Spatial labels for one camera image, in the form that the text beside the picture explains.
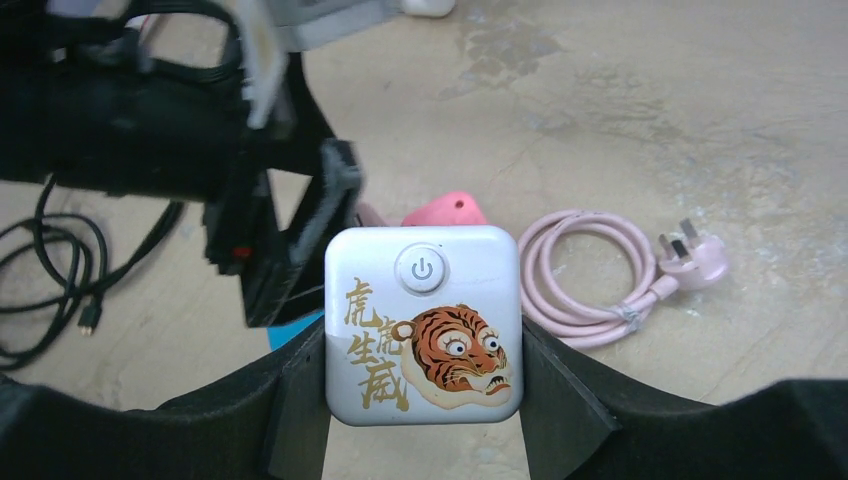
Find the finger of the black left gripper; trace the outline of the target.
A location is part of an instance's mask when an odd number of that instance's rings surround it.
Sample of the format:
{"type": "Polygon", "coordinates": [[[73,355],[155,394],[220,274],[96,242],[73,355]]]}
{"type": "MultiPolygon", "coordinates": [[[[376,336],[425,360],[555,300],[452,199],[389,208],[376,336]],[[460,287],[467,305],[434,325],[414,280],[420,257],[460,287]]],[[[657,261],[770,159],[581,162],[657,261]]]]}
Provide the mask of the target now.
{"type": "Polygon", "coordinates": [[[239,275],[257,250],[270,204],[266,168],[257,160],[237,160],[221,193],[204,205],[205,255],[221,275],[239,275]]]}
{"type": "Polygon", "coordinates": [[[267,213],[260,242],[241,274],[245,323],[282,326],[324,308],[324,255],[330,240],[353,225],[363,175],[353,144],[327,139],[320,164],[288,227],[267,213]]]}

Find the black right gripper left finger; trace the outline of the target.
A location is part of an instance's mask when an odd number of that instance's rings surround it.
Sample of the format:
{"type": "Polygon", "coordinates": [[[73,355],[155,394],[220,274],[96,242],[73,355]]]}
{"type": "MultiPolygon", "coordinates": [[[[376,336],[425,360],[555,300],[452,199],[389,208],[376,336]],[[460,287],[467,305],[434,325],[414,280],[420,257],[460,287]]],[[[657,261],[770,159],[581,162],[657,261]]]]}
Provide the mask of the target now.
{"type": "Polygon", "coordinates": [[[153,410],[1,381],[5,479],[318,479],[330,413],[324,328],[153,410]]]}

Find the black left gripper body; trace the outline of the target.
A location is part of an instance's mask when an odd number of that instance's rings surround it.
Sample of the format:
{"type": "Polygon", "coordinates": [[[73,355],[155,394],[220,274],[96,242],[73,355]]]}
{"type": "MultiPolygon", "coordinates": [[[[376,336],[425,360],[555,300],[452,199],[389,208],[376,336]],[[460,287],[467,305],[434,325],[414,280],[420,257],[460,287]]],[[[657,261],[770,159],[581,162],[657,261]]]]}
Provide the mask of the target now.
{"type": "Polygon", "coordinates": [[[268,170],[312,175],[334,136],[305,79],[248,1],[132,1],[113,18],[69,16],[46,1],[1,5],[1,177],[216,201],[268,170]],[[130,21],[188,14],[225,29],[220,61],[153,56],[130,21]]]}

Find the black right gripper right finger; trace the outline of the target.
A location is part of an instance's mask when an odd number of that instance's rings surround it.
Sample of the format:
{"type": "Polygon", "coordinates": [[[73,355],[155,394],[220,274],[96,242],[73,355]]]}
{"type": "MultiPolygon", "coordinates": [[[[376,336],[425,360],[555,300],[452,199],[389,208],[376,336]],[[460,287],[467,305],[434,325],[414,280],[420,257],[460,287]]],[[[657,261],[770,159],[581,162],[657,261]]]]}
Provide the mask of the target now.
{"type": "Polygon", "coordinates": [[[534,479],[843,479],[847,384],[788,379],[724,405],[679,397],[523,326],[534,479]]]}

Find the white tiger cube socket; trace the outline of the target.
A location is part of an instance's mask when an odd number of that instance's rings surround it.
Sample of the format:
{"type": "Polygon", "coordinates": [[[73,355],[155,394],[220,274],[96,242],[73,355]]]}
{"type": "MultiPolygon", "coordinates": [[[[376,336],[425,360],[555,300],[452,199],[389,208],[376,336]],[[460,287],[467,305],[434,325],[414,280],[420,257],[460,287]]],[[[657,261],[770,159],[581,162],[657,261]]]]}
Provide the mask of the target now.
{"type": "Polygon", "coordinates": [[[497,423],[524,394],[519,252],[491,225],[356,227],[324,256],[325,397],[357,427],[497,423]]]}

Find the pink triangular power strip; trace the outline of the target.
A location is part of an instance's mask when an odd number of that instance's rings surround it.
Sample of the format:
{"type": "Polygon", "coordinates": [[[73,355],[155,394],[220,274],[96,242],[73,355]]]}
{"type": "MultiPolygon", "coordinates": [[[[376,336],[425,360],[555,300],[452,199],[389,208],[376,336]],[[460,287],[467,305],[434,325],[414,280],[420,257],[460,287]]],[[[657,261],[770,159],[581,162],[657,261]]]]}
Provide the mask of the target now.
{"type": "MultiPolygon", "coordinates": [[[[444,194],[406,215],[400,226],[456,226],[487,225],[476,200],[467,192],[454,191],[444,194]]],[[[359,203],[355,210],[354,225],[357,227],[387,227],[389,223],[367,203],[359,203]]]]}

